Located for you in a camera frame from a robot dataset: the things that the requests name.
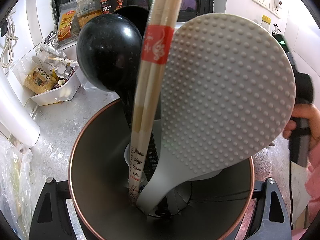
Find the pink sleeve forearm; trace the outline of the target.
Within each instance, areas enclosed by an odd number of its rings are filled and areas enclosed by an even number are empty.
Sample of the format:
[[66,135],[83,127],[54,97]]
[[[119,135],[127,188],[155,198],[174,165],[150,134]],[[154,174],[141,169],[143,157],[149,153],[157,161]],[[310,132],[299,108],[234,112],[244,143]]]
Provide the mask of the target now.
[[319,170],[319,142],[309,152],[309,165],[307,166],[308,179],[305,183],[305,189],[310,196],[308,203],[308,220],[313,222],[319,212],[320,197],[320,170]]

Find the person right hand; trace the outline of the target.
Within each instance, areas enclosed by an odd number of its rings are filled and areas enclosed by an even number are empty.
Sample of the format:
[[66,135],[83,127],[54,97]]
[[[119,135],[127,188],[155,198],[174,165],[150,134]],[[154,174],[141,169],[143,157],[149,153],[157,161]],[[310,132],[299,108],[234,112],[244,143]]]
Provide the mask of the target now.
[[[311,130],[309,150],[312,150],[319,143],[319,109],[313,104],[296,104],[293,112],[293,118],[307,119]],[[293,120],[289,120],[283,131],[283,137],[289,139],[292,131],[297,127]]]

